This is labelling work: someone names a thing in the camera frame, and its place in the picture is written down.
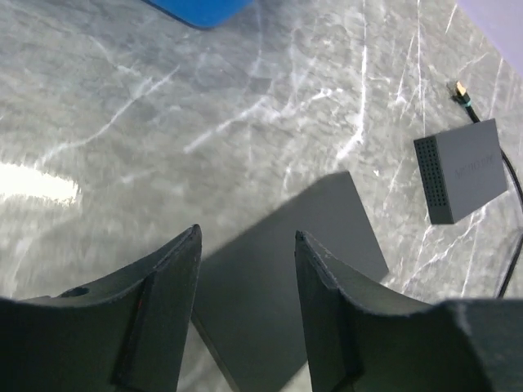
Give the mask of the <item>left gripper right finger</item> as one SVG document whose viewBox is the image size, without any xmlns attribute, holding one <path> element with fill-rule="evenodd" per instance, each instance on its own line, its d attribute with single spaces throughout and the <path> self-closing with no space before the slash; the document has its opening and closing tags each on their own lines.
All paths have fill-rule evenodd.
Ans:
<svg viewBox="0 0 523 392">
<path fill-rule="evenodd" d="M 417 301 L 301 231 L 295 266 L 313 390 L 521 390 L 521 300 Z"/>
</svg>

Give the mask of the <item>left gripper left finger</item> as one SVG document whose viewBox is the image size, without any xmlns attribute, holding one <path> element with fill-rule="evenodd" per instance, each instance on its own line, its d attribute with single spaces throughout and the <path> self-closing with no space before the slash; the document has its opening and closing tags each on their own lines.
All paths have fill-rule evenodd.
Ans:
<svg viewBox="0 0 523 392">
<path fill-rule="evenodd" d="M 174 391 L 201 252 L 193 225 L 59 296 L 2 299 L 2 390 Z"/>
</svg>

